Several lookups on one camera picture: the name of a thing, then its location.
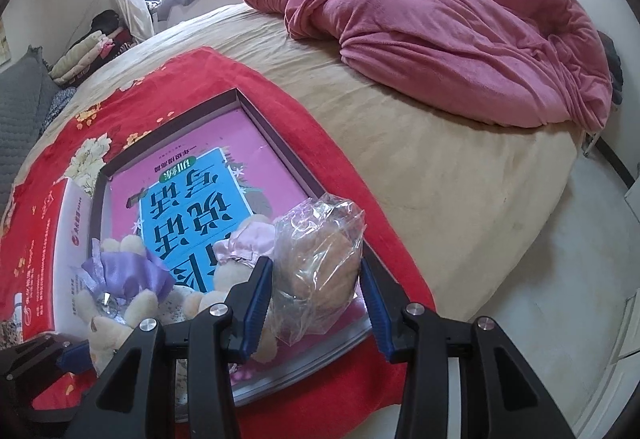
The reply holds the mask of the red tissue box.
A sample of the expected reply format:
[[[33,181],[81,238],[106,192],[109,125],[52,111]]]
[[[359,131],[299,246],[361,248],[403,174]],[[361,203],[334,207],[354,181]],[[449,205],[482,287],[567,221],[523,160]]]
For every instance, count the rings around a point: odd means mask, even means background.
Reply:
[[[84,288],[78,269],[89,257],[91,199],[73,180],[56,181],[14,219],[1,243],[1,319],[22,341],[58,334],[86,337],[74,297]]]

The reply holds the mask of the white duck plush toy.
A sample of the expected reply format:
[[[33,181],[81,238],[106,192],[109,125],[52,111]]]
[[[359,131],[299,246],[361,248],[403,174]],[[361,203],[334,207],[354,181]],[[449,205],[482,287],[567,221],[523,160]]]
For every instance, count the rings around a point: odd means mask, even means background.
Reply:
[[[84,288],[74,304],[87,326],[93,369],[101,374],[132,331],[157,315],[175,281],[137,234],[94,239],[89,258],[76,272]]]

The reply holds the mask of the pink crumpled quilt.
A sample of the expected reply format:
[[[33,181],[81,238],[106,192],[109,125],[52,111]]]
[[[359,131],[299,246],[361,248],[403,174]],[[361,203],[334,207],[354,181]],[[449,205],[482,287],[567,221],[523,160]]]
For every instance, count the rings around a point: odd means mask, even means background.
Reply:
[[[612,85],[577,0],[244,0],[296,40],[333,38],[346,66],[487,124],[601,130]]]

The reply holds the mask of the clear bag with brown item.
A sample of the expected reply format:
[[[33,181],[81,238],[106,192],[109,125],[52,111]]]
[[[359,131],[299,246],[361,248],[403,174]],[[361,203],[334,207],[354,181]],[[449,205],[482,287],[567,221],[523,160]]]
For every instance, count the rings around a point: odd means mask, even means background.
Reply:
[[[355,297],[366,214],[326,193],[274,221],[271,313],[274,333],[292,346],[323,335]]]

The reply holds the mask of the grey quilted headboard cushion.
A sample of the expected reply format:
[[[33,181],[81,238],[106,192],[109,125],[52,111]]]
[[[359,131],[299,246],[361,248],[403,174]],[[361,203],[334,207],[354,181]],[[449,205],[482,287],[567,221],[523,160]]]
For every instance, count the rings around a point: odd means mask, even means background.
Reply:
[[[1,73],[0,174],[4,212],[18,171],[39,139],[53,97],[60,87],[49,76],[42,48],[32,47]]]

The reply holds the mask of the grey tray with pink book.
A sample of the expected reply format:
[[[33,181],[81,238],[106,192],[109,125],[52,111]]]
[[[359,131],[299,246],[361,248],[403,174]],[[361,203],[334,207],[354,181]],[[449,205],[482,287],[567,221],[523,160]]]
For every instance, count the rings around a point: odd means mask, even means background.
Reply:
[[[419,272],[366,185],[306,112],[286,95],[252,100],[238,89],[209,98],[160,126],[99,172],[91,242],[127,234],[169,270],[176,285],[214,289],[213,245],[252,215],[274,221],[306,199],[330,193],[366,214],[362,257],[406,280]],[[262,341],[243,364],[229,367],[234,401],[287,397],[312,421],[329,401],[341,423],[360,421],[399,399],[404,371],[384,360],[371,335],[357,279],[355,297],[323,335],[288,346],[269,308]]]

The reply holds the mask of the beige bed sheet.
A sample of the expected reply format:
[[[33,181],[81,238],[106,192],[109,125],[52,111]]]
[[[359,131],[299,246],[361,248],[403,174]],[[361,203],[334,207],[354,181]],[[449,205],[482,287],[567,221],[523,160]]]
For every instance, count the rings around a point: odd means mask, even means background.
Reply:
[[[372,83],[331,42],[291,40],[281,19],[225,6],[134,47],[83,84],[16,176],[64,125],[190,49],[212,47],[298,100],[344,151],[398,232],[440,313],[469,319],[515,268],[561,199],[582,132],[487,126]]]

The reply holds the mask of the folded blankets stack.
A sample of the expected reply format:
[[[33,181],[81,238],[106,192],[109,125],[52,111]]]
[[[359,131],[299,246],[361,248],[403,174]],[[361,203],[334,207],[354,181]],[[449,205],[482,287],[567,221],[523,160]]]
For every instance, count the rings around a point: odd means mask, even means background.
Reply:
[[[122,26],[108,35],[100,30],[94,31],[59,58],[50,69],[49,76],[62,88],[78,87],[136,43],[129,30]]]

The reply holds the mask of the beige bear plush pink bow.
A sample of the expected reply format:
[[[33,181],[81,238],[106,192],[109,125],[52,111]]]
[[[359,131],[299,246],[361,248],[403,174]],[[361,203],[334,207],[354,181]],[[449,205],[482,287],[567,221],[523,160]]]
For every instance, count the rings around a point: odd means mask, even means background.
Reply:
[[[196,315],[214,303],[223,303],[233,286],[246,282],[259,257],[272,256],[274,242],[276,227],[268,217],[258,214],[244,219],[228,239],[215,242],[213,251],[217,266],[214,289],[202,293]]]

